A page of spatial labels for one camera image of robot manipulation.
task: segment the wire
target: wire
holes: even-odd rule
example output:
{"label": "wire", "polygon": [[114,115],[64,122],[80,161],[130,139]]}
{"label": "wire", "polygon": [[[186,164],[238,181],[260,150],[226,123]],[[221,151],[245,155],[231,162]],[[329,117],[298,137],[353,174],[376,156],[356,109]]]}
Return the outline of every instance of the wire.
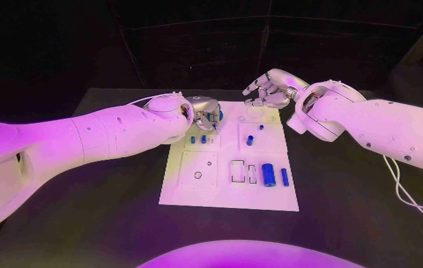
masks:
{"label": "wire", "polygon": [[166,96],[166,95],[175,95],[175,96],[178,96],[178,95],[182,95],[182,92],[180,92],[179,94],[178,94],[176,92],[173,92],[172,94],[153,95],[152,97],[143,98],[143,99],[140,99],[140,100],[137,100],[137,101],[129,103],[127,105],[133,105],[133,104],[136,104],[136,103],[139,103],[139,102],[142,102],[142,101],[144,101],[144,100],[147,100],[147,99],[153,99],[153,98],[156,98],[156,97],[163,97],[163,96]]}
{"label": "wire", "polygon": [[[393,177],[395,177],[395,182],[396,182],[396,184],[395,184],[395,191],[396,191],[396,193],[398,193],[398,197],[399,197],[401,201],[402,201],[403,203],[406,203],[408,205],[416,207],[418,210],[423,213],[423,206],[422,206],[422,205],[418,205],[415,199],[412,198],[409,192],[406,191],[406,189],[403,188],[403,185],[402,185],[401,182],[399,182],[401,172],[399,172],[398,161],[395,161],[395,159],[392,158],[393,163],[395,163],[395,167],[396,167],[396,169],[398,169],[398,176],[396,176],[396,175],[395,175],[393,168],[390,167],[389,160],[388,160],[388,158],[386,158],[385,155],[383,155],[383,159],[385,159],[385,161],[386,161],[388,167],[390,168],[390,174],[392,174]],[[402,189],[402,191],[405,192],[406,196],[409,197],[409,199],[411,199],[411,201],[412,201],[413,203],[408,202],[408,201],[402,198],[402,195],[399,194],[399,189]]]}

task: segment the blue cylinder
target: blue cylinder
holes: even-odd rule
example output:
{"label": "blue cylinder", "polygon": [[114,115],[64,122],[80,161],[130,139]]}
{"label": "blue cylinder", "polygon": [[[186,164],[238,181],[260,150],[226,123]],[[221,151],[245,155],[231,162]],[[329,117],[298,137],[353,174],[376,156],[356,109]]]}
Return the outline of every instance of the blue cylinder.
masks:
{"label": "blue cylinder", "polygon": [[264,164],[262,165],[262,172],[264,172],[264,182],[267,187],[274,187],[277,185],[275,180],[275,172],[274,172],[274,165]]}
{"label": "blue cylinder", "polygon": [[249,135],[249,139],[247,140],[247,145],[251,146],[254,144],[254,136]]}
{"label": "blue cylinder", "polygon": [[283,180],[284,180],[284,186],[290,187],[290,182],[288,182],[288,173],[287,173],[287,169],[283,168]]}

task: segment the small blue part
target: small blue part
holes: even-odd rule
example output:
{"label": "small blue part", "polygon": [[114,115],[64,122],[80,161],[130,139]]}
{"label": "small blue part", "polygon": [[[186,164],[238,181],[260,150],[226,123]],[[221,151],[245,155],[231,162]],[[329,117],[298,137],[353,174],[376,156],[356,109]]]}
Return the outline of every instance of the small blue part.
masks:
{"label": "small blue part", "polygon": [[288,173],[287,173],[287,169],[283,168],[283,180],[284,180],[284,186],[290,187],[290,182],[288,182]]}
{"label": "small blue part", "polygon": [[254,144],[254,136],[249,135],[249,139],[247,140],[247,145],[251,146]]}
{"label": "small blue part", "polygon": [[264,182],[267,187],[274,187],[277,185],[275,180],[275,172],[274,172],[274,165],[264,164],[262,165],[262,172],[264,172]]}

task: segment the dark table surface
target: dark table surface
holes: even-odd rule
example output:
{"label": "dark table surface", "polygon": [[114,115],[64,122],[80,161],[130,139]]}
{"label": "dark table surface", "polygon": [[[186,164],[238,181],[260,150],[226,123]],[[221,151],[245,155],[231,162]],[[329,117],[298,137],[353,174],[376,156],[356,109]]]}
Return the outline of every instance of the dark table surface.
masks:
{"label": "dark table surface", "polygon": [[[163,92],[91,89],[75,116]],[[183,94],[245,100],[241,91]],[[284,123],[293,110],[281,110]],[[396,197],[382,156],[347,133],[326,143],[285,126],[285,137],[300,212],[159,205],[170,151],[162,145],[78,167],[42,186],[0,230],[2,267],[136,267],[176,248],[224,239],[298,245],[367,267],[422,267],[423,215]],[[423,202],[423,170],[401,167]]]}

